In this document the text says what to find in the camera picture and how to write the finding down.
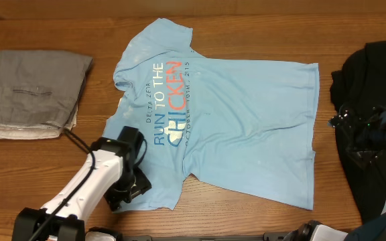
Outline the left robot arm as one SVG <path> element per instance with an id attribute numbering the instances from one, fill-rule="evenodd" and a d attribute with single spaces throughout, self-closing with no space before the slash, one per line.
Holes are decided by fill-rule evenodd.
<path id="1" fill-rule="evenodd" d="M 139 166 L 147 142 L 136 128 L 123 127 L 116 139 L 101 137 L 92 145 L 69 130 L 66 136 L 87 152 L 84 165 L 62 191 L 40 209 L 24 208 L 16 217 L 12 240 L 122 240 L 123 235 L 105 228 L 86 229 L 99 201 L 104 198 L 112 211 L 151 189 Z"/>

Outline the black polo shirt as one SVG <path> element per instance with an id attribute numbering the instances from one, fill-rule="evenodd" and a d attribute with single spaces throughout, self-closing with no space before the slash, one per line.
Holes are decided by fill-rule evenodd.
<path id="1" fill-rule="evenodd" d="M 373 108 L 386 105 L 386 41 L 367 43 L 332 73 L 330 99 L 336 114 L 352 108 L 367 120 Z"/>

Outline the folded beige cloth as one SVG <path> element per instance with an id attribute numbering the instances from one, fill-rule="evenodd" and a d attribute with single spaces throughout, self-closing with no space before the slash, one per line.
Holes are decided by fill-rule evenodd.
<path id="1" fill-rule="evenodd" d="M 52 125 L 4 125 L 0 124 L 0 139 L 36 140 L 54 139 L 62 134 L 62 127 Z"/>

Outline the light blue printed t-shirt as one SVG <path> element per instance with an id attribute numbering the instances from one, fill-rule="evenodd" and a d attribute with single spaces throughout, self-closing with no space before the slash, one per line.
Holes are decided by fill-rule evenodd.
<path id="1" fill-rule="evenodd" d="M 113 80 L 123 91 L 103 135 L 125 126 L 147 142 L 151 189 L 123 211 L 172 209 L 184 180 L 311 210 L 317 64 L 205 58 L 192 29 L 157 19 L 127 45 Z"/>

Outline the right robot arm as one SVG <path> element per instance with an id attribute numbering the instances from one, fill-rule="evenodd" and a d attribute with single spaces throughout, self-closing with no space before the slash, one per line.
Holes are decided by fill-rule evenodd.
<path id="1" fill-rule="evenodd" d="M 348 184 L 363 221 L 351 232 L 335 230 L 315 220 L 284 237 L 293 240 L 386 240 L 386 106 L 377 106 L 366 123 L 354 129 L 340 116 L 336 144 Z"/>

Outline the folded grey trousers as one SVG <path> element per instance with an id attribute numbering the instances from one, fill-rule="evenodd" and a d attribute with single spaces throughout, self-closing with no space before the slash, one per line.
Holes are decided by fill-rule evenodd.
<path id="1" fill-rule="evenodd" d="M 93 58 L 58 50 L 0 51 L 0 123 L 63 127 Z"/>

